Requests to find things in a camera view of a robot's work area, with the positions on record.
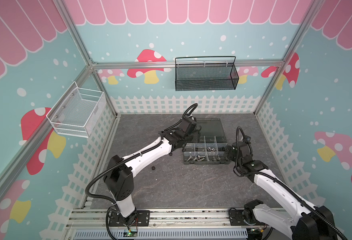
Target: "teal wall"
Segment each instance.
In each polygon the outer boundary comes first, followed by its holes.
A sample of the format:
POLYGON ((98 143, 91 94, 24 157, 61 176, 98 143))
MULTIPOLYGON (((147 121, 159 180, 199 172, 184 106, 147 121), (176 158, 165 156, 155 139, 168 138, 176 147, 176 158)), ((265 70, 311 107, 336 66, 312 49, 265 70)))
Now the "teal wall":
POLYGON ((20 121, 24 114, 53 107, 84 66, 68 31, 45 42, 38 52, 29 53, 20 65, 8 66, 0 79, 0 174, 22 147, 20 121))
POLYGON ((310 29, 296 53, 297 84, 274 89, 258 117, 288 184, 352 239, 352 50, 310 29))

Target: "wall mural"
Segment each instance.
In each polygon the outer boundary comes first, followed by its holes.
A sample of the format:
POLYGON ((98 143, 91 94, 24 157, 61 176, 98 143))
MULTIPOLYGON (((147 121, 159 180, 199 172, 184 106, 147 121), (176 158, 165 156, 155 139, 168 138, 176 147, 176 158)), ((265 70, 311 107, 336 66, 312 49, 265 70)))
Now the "wall mural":
MULTIPOLYGON (((143 52, 162 58, 153 50, 143 52)), ((98 74, 118 113, 180 113, 193 103, 199 104, 199 113, 251 113, 270 81, 259 75, 265 68, 238 67, 240 80, 230 91, 176 92, 171 68, 103 69, 98 74)))
POLYGON ((288 185, 352 239, 352 51, 310 29, 297 54, 294 88, 278 81, 258 118, 288 185))

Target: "wall-mounted basket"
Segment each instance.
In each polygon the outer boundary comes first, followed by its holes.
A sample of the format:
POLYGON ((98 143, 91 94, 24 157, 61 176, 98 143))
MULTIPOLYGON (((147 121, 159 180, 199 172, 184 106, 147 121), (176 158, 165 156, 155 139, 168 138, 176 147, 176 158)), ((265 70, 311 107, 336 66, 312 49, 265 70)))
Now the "wall-mounted basket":
POLYGON ((175 58, 176 91, 235 90, 235 56, 175 58))
POLYGON ((105 105, 103 92, 79 88, 73 82, 46 117, 58 134, 89 137, 105 105))

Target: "gray marble floor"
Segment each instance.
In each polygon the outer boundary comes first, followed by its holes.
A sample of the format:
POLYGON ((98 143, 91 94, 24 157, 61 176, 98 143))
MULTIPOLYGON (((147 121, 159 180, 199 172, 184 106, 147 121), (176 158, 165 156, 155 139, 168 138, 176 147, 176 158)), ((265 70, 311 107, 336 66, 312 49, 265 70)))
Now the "gray marble floor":
MULTIPOLYGON (((181 114, 122 115, 109 157, 123 157, 153 142, 157 132, 171 126, 181 114)), ((229 143, 234 142, 236 127, 241 126, 252 138, 255 160, 263 161, 282 179, 268 143, 253 114, 196 114, 197 118, 220 118, 229 143)), ((259 199, 270 207, 279 204, 246 177, 236 176, 230 165, 183 165, 181 149, 173 156, 163 156, 144 168, 134 178, 133 202, 137 208, 242 207, 259 199)), ((109 195, 106 185, 98 185, 97 194, 109 195)), ((92 209, 111 205, 104 199, 93 199, 92 209)))

